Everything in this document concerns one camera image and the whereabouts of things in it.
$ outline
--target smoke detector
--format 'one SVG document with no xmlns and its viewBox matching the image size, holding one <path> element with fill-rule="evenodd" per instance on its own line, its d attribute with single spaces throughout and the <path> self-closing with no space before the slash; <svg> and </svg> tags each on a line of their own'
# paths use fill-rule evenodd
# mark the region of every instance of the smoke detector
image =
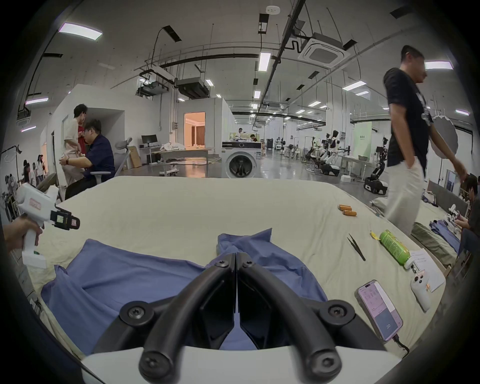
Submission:
<svg viewBox="0 0 480 384">
<path fill-rule="evenodd" d="M 278 15 L 280 13 L 280 7 L 277 7 L 276 5 L 269 5 L 265 9 L 265 13 L 268 13 L 270 15 Z"/>
</svg>

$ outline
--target computer monitor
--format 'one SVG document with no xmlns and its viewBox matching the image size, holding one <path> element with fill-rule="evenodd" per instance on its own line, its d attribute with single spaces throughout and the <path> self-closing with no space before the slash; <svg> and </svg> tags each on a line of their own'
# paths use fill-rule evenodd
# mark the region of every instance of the computer monitor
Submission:
<svg viewBox="0 0 480 384">
<path fill-rule="evenodd" d="M 156 143 L 157 141 L 156 135 L 142 135 L 142 143 L 144 144 Z"/>
</svg>

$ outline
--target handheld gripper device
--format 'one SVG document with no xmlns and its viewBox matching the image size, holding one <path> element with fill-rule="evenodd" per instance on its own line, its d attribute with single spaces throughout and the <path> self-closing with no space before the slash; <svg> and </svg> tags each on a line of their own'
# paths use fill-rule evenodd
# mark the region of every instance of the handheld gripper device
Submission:
<svg viewBox="0 0 480 384">
<path fill-rule="evenodd" d="M 80 220 L 72 216 L 71 212 L 55 206 L 59 189 L 55 185 L 43 193 L 32 187 L 30 184 L 22 184 L 17 190 L 17 203 L 20 211 L 34 220 L 40 227 L 46 221 L 53 221 L 57 228 L 65 230 L 78 229 Z M 30 229 L 25 235 L 24 247 L 22 249 L 22 260 L 24 265 L 31 265 L 37 268 L 46 268 L 45 257 L 35 251 L 36 233 Z"/>
</svg>

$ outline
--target paper sheet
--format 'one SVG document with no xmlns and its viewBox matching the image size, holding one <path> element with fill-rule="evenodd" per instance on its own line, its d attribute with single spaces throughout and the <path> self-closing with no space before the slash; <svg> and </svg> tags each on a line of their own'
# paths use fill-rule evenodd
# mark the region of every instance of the paper sheet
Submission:
<svg viewBox="0 0 480 384">
<path fill-rule="evenodd" d="M 437 267 L 435 261 L 433 261 L 430 255 L 423 248 L 418 251 L 410 251 L 410 257 L 413 258 L 419 271 L 427 271 L 429 276 L 428 284 L 430 285 L 430 292 L 435 291 L 440 285 L 445 283 L 445 276 L 443 275 L 442 271 L 439 267 Z"/>
</svg>

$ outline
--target tweezers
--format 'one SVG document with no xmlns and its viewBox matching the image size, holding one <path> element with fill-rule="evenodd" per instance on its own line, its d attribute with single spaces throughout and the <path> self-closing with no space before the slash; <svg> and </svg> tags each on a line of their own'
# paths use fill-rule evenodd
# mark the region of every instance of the tweezers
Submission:
<svg viewBox="0 0 480 384">
<path fill-rule="evenodd" d="M 350 244 L 351 244 L 352 247 L 355 248 L 355 250 L 358 252 L 358 254 L 360 255 L 361 259 L 362 259 L 363 261 L 366 261 L 366 260 L 365 260 L 365 257 L 363 256 L 363 253 L 362 253 L 361 250 L 360 250 L 360 247 L 359 247 L 358 244 L 357 244 L 357 242 L 355 241 L 355 239 L 353 238 L 352 235 L 350 235 L 350 237 L 352 238 L 353 242 L 350 241 L 349 238 L 347 238 L 347 240 L 350 241 Z"/>
</svg>

